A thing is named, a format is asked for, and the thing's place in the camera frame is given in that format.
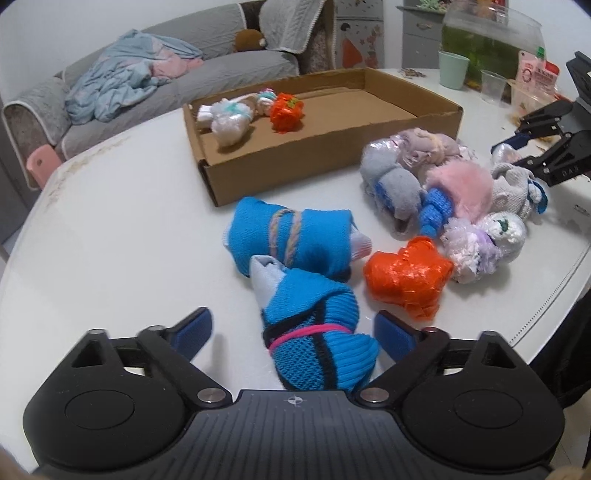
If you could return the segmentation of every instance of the crumbs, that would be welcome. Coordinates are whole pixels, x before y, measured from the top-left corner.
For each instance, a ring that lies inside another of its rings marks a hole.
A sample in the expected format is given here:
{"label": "crumbs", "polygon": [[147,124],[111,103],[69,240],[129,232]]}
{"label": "crumbs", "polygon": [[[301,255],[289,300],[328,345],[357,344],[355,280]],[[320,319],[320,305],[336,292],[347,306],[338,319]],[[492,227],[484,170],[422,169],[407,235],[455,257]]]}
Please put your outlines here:
{"label": "crumbs", "polygon": [[115,147],[118,147],[119,145],[121,145],[125,141],[127,141],[128,139],[129,139],[129,137],[121,138],[120,140],[117,140],[117,142],[114,142],[114,143],[111,143],[108,145],[103,145],[102,147],[98,148],[96,151],[92,152],[89,155],[84,156],[83,158],[80,158],[80,159],[77,159],[74,161],[72,161],[72,160],[66,161],[65,165],[67,165],[67,168],[64,171],[60,172],[60,178],[58,179],[57,182],[54,183],[53,187],[51,188],[51,191],[48,194],[47,207],[49,208],[56,201],[59,200],[59,197],[60,197],[60,194],[63,190],[64,184],[72,175],[75,175],[83,167],[88,165],[90,163],[90,161],[93,158],[95,158],[97,155],[102,155],[103,153],[108,152],[109,150],[111,150]]}

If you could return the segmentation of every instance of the pink string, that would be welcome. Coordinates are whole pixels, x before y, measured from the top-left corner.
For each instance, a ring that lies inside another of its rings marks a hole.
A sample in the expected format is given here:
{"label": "pink string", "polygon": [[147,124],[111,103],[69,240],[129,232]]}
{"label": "pink string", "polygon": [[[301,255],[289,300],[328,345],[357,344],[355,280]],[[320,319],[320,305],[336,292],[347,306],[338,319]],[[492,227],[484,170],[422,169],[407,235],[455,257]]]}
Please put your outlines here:
{"label": "pink string", "polygon": [[322,325],[310,325],[309,327],[298,328],[292,332],[286,333],[285,335],[281,335],[279,338],[273,340],[272,344],[269,346],[269,353],[272,355],[273,351],[280,346],[282,343],[285,343],[292,338],[299,338],[305,337],[307,335],[313,335],[315,333],[325,333],[325,332],[343,332],[343,333],[353,333],[347,327],[343,327],[342,325],[336,325],[334,323],[323,323]]}

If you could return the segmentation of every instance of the orange plastic bundle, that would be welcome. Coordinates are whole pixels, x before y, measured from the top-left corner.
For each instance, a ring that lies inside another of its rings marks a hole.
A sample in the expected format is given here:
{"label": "orange plastic bundle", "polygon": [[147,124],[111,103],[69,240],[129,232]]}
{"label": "orange plastic bundle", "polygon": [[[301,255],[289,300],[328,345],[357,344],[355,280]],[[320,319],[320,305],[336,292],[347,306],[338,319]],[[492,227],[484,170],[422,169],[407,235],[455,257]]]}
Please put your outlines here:
{"label": "orange plastic bundle", "polygon": [[363,268],[372,296],[403,307],[415,320],[433,320],[453,262],[427,236],[413,238],[397,254],[376,252]]}
{"label": "orange plastic bundle", "polygon": [[294,130],[304,116],[304,102],[289,93],[280,93],[271,107],[269,118],[280,134]]}

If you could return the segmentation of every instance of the open cardboard tray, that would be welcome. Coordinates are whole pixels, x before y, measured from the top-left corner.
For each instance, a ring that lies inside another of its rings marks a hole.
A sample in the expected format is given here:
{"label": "open cardboard tray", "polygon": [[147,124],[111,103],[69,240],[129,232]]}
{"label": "open cardboard tray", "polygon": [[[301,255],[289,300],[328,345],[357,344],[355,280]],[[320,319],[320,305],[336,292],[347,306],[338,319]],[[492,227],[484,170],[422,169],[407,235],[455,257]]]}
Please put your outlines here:
{"label": "open cardboard tray", "polygon": [[[304,101],[301,127],[279,134],[268,118],[254,120],[243,141],[219,149],[200,131],[200,105],[270,87]],[[363,147],[420,127],[456,138],[462,107],[411,82],[372,69],[331,70],[223,92],[185,105],[193,155],[216,206],[359,163]]]}

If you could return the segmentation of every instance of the green cup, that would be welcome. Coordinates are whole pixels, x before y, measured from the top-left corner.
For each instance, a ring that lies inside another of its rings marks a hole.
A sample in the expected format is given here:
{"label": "green cup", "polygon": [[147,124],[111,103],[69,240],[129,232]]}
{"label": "green cup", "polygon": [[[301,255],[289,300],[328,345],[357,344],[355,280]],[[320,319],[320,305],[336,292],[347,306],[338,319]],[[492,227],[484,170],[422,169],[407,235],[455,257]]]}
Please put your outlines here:
{"label": "green cup", "polygon": [[470,59],[449,53],[439,52],[439,83],[444,87],[460,90],[466,78]]}

